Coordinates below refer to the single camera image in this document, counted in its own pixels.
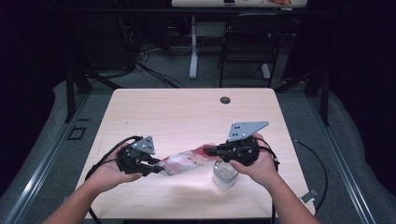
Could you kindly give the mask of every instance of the black chair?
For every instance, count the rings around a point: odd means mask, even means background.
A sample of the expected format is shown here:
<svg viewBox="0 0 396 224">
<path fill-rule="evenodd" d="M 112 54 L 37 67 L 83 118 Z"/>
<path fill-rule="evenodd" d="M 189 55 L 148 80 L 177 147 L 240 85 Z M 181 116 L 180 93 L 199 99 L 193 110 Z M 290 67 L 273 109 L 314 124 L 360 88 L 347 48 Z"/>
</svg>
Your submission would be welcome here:
<svg viewBox="0 0 396 224">
<path fill-rule="evenodd" d="M 218 62 L 219 86 L 222 87 L 224 62 L 228 62 L 257 63 L 260 65 L 258 69 L 264 63 L 270 63 L 270 87 L 280 43 L 289 28 L 290 19 L 277 14 L 242 13 L 231 17 L 224 27 Z"/>
</svg>

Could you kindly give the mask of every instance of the light wood tabletop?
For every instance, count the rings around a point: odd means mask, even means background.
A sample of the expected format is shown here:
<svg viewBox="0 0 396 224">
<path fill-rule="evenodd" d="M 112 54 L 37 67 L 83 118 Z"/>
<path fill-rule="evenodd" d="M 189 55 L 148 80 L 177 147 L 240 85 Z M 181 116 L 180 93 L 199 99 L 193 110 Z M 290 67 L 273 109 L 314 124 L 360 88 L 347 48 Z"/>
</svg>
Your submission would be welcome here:
<svg viewBox="0 0 396 224">
<path fill-rule="evenodd" d="M 291 0 L 282 6 L 269 0 L 234 0 L 234 6 L 227 7 L 305 7 L 307 0 Z M 172 0 L 173 7 L 225 7 L 223 0 Z"/>
<path fill-rule="evenodd" d="M 221 97 L 231 102 L 223 104 Z M 268 121 L 260 130 L 280 161 L 279 173 L 297 196 L 308 192 L 288 128 L 271 89 L 116 90 L 93 142 L 78 186 L 91 167 L 119 141 L 152 136 L 163 159 L 204 144 L 225 143 L 233 122 Z M 182 175 L 150 174 L 104 192 L 93 202 L 99 218 L 205 219 L 270 217 L 267 190 L 246 175 L 220 189 L 212 180 L 214 162 Z M 306 203 L 315 214 L 312 202 Z"/>
</svg>

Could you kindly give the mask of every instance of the forearm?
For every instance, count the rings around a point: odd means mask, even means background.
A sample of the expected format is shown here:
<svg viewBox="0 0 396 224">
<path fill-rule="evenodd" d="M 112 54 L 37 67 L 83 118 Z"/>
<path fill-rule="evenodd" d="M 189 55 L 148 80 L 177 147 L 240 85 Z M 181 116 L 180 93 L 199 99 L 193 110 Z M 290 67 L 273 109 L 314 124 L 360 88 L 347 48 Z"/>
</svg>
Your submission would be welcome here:
<svg viewBox="0 0 396 224">
<path fill-rule="evenodd" d="M 280 223 L 318 223 L 280 176 L 274 181 L 274 185 L 266 188 L 273 198 Z"/>
<path fill-rule="evenodd" d="M 82 223 L 98 195 L 89 183 L 84 183 L 44 223 Z"/>
</svg>

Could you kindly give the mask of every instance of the human hand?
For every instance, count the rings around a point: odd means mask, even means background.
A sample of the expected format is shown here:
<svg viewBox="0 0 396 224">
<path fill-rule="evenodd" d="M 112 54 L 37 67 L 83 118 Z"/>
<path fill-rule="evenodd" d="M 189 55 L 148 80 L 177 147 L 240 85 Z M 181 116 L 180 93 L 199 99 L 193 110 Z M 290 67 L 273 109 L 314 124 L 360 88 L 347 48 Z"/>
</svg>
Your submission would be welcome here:
<svg viewBox="0 0 396 224">
<path fill-rule="evenodd" d="M 126 182 L 132 182 L 140 177 L 141 173 L 124 174 L 120 171 L 116 161 L 111 161 L 117 158 L 117 153 L 128 144 L 124 143 L 116 148 L 106 159 L 106 163 L 100 165 L 95 172 L 88 178 L 84 185 L 91 186 L 97 194 L 115 188 L 117 185 Z"/>
<path fill-rule="evenodd" d="M 263 140 L 262 135 L 254 133 L 253 137 Z M 260 147 L 268 147 L 263 141 L 257 141 Z M 230 161 L 231 166 L 241 174 L 249 175 L 256 183 L 270 188 L 280 178 L 276 171 L 271 154 L 268 151 L 260 150 L 259 158 L 250 166 L 245 166 L 237 161 Z"/>
</svg>

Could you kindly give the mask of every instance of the person's left hand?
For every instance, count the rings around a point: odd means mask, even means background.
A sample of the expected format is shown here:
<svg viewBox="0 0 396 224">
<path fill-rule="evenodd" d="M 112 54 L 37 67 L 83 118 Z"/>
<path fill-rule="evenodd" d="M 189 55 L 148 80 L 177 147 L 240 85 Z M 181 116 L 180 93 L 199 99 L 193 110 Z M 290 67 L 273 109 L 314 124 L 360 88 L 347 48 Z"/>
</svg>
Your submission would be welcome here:
<svg viewBox="0 0 396 224">
<path fill-rule="evenodd" d="M 117 158 L 117 153 L 125 146 L 124 143 L 111 153 L 106 161 Z M 120 171 L 115 161 L 107 162 L 99 166 L 95 172 L 88 178 L 84 184 L 90 185 L 98 194 L 115 188 L 118 184 L 132 182 L 142 177 L 141 173 L 124 174 Z"/>
</svg>

